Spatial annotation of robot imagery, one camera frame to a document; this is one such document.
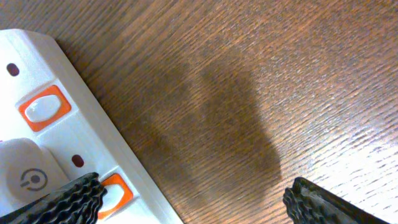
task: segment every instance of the orange square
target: orange square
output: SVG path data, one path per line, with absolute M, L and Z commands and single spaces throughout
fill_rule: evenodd
M 58 99 L 61 102 L 61 107 L 57 111 L 57 113 L 52 116 L 50 119 L 46 121 L 41 121 L 41 122 L 31 122 L 29 118 L 25 115 L 25 110 L 29 107 L 31 103 L 33 103 L 36 99 L 43 97 L 43 96 L 49 96 L 49 95 L 56 95 Z M 42 91 L 41 93 L 35 95 L 32 99 L 26 101 L 22 105 L 19 106 L 18 110 L 22 117 L 25 119 L 26 123 L 29 125 L 29 127 L 34 131 L 40 131 L 47 127 L 48 125 L 52 124 L 54 121 L 58 120 L 61 118 L 63 115 L 67 114 L 69 111 L 71 111 L 72 107 L 70 106 L 70 103 L 68 100 L 65 98 L 65 96 L 62 94 L 61 90 L 56 86 L 52 85 Z
M 124 191 L 124 195 L 120 199 L 119 203 L 113 207 L 110 210 L 104 211 L 104 212 L 98 212 L 98 219 L 103 220 L 106 217 L 112 215 L 114 212 L 118 211 L 121 207 L 123 207 L 125 204 L 131 201 L 133 198 L 132 191 L 130 188 L 127 186 L 127 184 L 124 182 L 122 177 L 119 174 L 113 174 L 112 176 L 108 177 L 106 180 L 104 180 L 101 183 L 103 186 L 107 185 L 113 185 L 113 184 L 118 184 L 122 187 Z

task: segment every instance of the wood grain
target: wood grain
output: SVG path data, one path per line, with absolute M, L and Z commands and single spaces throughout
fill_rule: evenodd
M 186 223 L 290 223 L 303 176 L 398 223 L 395 1 L 5 1 L 56 38 Z

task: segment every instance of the brown wooden surface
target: brown wooden surface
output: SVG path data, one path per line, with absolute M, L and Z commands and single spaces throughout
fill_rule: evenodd
M 396 1 L 0 6 L 56 38 L 185 222 L 290 223 L 297 176 L 398 222 Z

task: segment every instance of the white oval button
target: white oval button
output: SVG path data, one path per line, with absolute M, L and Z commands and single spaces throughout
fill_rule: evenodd
M 108 211 L 118 205 L 124 195 L 124 190 L 119 184 L 105 186 L 108 193 L 102 198 L 103 205 L 98 212 Z
M 31 122 L 42 122 L 57 114 L 60 107 L 61 101 L 56 95 L 42 96 L 26 108 L 25 115 Z

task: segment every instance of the printed icon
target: printed icon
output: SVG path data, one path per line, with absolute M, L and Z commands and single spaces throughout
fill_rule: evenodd
M 47 175 L 41 169 L 27 169 L 21 175 L 20 187 L 25 188 L 30 191 L 40 191 L 48 182 Z

